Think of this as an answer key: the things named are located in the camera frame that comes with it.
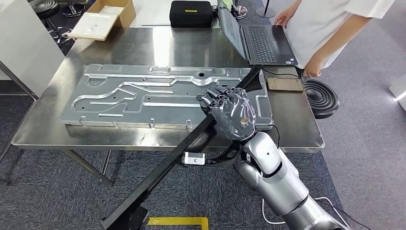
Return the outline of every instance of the stainless steel table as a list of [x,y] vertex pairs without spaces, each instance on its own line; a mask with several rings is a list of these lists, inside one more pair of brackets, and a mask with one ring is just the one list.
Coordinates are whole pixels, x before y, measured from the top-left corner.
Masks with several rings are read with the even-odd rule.
[[[78,150],[172,150],[190,132],[154,128],[66,126],[60,115],[88,64],[248,67],[219,29],[170,27],[113,30],[104,42],[77,40],[41,98],[26,116],[12,144],[23,149],[61,149],[99,179],[105,176],[82,159]],[[294,67],[274,67],[277,74],[296,74]],[[267,77],[294,78],[264,73]],[[324,147],[304,93],[269,92],[273,119],[285,152],[317,152]],[[274,129],[269,131],[277,139]],[[224,150],[215,138],[207,150]]]

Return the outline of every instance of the human hand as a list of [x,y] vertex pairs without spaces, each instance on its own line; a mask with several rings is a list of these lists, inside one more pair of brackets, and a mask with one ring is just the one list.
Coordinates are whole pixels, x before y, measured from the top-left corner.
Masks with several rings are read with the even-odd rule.
[[321,75],[321,67],[323,65],[323,60],[316,56],[313,56],[307,63],[306,67],[303,70],[303,76],[307,78],[316,78]]
[[279,14],[278,17],[275,19],[275,25],[281,25],[286,28],[286,25],[288,24],[290,18],[293,17],[294,13],[296,10],[292,7],[289,7],[285,11],[283,11],[281,14]]

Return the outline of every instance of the yellow tape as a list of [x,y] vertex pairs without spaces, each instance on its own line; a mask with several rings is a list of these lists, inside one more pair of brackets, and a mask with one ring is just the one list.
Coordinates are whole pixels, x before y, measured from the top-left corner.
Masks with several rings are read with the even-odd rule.
[[148,225],[200,225],[202,230],[209,230],[207,217],[150,217]]

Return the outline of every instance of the aluminum plate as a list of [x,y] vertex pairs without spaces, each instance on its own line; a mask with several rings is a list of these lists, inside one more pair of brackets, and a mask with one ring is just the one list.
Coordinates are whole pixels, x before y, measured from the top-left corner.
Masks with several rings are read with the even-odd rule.
[[[210,86],[236,86],[246,68],[88,65],[61,120],[76,126],[193,129],[205,117],[196,95]],[[265,79],[262,90],[248,93],[257,128],[273,124]]]

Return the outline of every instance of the white cable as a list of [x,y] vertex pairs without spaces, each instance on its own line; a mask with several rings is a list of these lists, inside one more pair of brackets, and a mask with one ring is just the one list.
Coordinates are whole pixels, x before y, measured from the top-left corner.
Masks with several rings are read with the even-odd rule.
[[262,199],[262,216],[264,217],[264,219],[265,219],[265,221],[266,221],[267,223],[269,223],[269,224],[284,224],[284,223],[286,223],[285,221],[282,221],[282,222],[271,222],[271,221],[267,220],[266,217],[265,217],[264,203],[265,203],[265,201],[264,201],[264,199]]
[[334,209],[334,211],[337,213],[337,215],[340,217],[340,219],[343,221],[343,223],[344,223],[348,228],[351,228],[351,227],[345,222],[344,218],[338,213],[338,211],[337,211],[337,209],[334,207],[333,203],[332,203],[327,197],[323,196],[323,197],[315,198],[315,200],[321,200],[321,199],[327,200],[327,201],[330,203],[331,207]]
[[[334,205],[333,205],[333,203],[330,201],[330,199],[328,199],[328,198],[325,197],[325,196],[323,196],[323,197],[318,197],[318,198],[314,198],[314,200],[321,200],[321,199],[327,200],[327,201],[330,203],[331,207],[334,209],[334,211],[337,213],[337,215],[340,217],[340,219],[343,221],[343,223],[344,223],[348,228],[351,228],[351,227],[345,222],[344,218],[339,214],[339,212],[338,212],[337,209],[334,207]],[[282,221],[282,222],[271,222],[271,221],[269,221],[268,219],[266,219],[264,206],[265,206],[265,200],[262,199],[262,217],[264,217],[264,220],[265,220],[267,223],[269,223],[269,224],[284,224],[284,223],[286,223],[285,221]]]

